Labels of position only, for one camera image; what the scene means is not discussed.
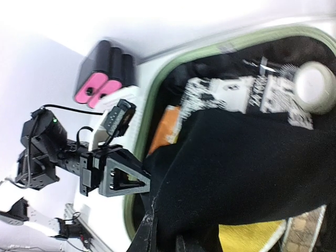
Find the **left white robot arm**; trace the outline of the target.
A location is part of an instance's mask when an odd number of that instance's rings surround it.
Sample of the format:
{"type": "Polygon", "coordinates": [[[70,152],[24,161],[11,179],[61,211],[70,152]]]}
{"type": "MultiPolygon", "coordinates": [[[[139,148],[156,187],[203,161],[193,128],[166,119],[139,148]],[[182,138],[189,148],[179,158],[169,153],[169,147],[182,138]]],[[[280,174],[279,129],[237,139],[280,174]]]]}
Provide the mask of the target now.
{"type": "Polygon", "coordinates": [[[79,139],[67,139],[67,132],[50,110],[35,111],[23,127],[26,149],[19,156],[17,176],[7,182],[39,191],[59,181],[58,166],[79,176],[79,191],[84,196],[93,190],[105,197],[148,192],[150,175],[141,169],[141,162],[122,146],[110,144],[124,136],[134,113],[134,107],[121,106],[103,113],[98,128],[89,128],[92,141],[86,147],[79,139]]]}

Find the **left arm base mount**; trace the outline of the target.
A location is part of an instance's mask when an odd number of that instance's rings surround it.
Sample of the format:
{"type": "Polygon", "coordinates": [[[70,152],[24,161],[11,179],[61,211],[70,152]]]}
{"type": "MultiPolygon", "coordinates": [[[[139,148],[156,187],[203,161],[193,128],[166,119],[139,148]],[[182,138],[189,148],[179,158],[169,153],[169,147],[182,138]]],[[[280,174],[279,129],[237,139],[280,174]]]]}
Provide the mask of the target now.
{"type": "Polygon", "coordinates": [[[68,240],[70,238],[78,238],[84,243],[90,242],[92,235],[77,219],[72,220],[71,224],[67,224],[66,220],[56,218],[59,224],[59,231],[56,232],[55,239],[68,240]]]}

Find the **white perforated plastic basket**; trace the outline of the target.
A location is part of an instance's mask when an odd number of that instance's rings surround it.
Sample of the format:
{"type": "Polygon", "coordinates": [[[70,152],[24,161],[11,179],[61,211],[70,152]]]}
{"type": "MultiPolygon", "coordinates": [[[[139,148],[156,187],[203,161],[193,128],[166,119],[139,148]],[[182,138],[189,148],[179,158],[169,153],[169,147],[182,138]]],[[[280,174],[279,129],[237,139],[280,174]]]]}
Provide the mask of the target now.
{"type": "Polygon", "coordinates": [[[102,115],[90,119],[93,132],[89,137],[89,150],[98,148],[100,143],[124,143],[135,125],[138,115],[140,88],[130,86],[105,96],[96,106],[102,115]]]}

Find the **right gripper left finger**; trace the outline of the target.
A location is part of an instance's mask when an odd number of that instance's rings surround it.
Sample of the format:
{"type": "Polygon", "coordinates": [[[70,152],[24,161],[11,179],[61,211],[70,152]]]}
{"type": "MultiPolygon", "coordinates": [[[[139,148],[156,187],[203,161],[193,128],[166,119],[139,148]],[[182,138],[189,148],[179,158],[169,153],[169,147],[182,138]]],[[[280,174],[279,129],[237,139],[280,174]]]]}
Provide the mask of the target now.
{"type": "Polygon", "coordinates": [[[155,252],[157,248],[158,217],[155,210],[147,211],[131,242],[128,252],[155,252]]]}

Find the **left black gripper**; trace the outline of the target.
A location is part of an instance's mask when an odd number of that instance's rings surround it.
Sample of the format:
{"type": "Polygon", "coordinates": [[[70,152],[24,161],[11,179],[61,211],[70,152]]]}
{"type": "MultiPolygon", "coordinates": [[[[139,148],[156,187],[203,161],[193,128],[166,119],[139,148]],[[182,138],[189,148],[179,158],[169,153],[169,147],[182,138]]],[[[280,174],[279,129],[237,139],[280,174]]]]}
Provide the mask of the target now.
{"type": "Polygon", "coordinates": [[[98,188],[105,197],[150,191],[151,176],[142,163],[120,145],[88,150],[88,143],[68,141],[57,154],[57,166],[79,177],[79,192],[87,196],[98,188]]]}

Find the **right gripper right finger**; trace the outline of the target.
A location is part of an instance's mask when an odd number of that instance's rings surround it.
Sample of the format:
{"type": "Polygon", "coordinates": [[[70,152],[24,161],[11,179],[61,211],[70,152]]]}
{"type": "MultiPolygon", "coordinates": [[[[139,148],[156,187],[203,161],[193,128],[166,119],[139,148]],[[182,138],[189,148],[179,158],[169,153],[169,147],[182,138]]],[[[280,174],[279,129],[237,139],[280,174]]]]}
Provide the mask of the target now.
{"type": "Polygon", "coordinates": [[[192,252],[193,242],[188,237],[183,235],[177,235],[175,240],[175,251],[176,252],[192,252]]]}

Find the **green hard-shell suitcase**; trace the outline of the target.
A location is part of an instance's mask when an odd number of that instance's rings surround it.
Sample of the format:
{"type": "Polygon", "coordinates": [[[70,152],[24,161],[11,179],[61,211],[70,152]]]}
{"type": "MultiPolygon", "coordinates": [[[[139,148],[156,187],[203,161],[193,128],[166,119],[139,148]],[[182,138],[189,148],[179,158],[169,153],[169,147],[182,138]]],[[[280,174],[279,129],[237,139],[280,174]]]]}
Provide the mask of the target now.
{"type": "MultiPolygon", "coordinates": [[[[319,29],[307,26],[271,28],[176,57],[158,73],[149,89],[135,155],[142,161],[149,156],[149,148],[166,107],[179,106],[181,109],[181,98],[188,80],[259,77],[261,75],[254,68],[243,64],[242,60],[261,60],[262,57],[274,63],[297,67],[317,61],[335,72],[335,39],[319,29]]],[[[315,118],[321,116],[335,117],[335,109],[325,115],[311,114],[313,128],[316,126],[315,118]]],[[[154,210],[150,191],[145,194],[143,202],[145,213],[154,210]]],[[[313,251],[335,251],[335,200],[325,205],[324,219],[313,251]]],[[[192,240],[193,251],[223,251],[218,237],[219,225],[201,235],[181,235],[192,240]]]]}

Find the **black item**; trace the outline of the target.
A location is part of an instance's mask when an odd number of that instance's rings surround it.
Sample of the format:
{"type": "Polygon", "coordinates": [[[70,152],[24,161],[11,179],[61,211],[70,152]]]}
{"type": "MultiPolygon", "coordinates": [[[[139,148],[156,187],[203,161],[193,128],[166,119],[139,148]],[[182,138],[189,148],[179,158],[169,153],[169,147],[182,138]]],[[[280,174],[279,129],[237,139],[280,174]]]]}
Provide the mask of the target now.
{"type": "Polygon", "coordinates": [[[335,117],[309,130],[286,113],[196,111],[175,144],[143,160],[151,173],[157,246],[219,224],[297,216],[335,200],[335,117]]]}

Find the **yellow towel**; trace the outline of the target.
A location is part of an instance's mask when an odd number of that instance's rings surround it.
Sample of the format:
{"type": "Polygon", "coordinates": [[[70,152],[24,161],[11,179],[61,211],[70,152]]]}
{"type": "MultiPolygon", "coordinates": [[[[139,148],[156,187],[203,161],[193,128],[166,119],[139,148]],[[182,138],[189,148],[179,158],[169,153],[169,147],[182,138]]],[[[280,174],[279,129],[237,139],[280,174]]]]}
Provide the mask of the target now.
{"type": "Polygon", "coordinates": [[[282,237],[285,220],[248,225],[219,225],[219,241],[223,251],[269,251],[282,237]]]}

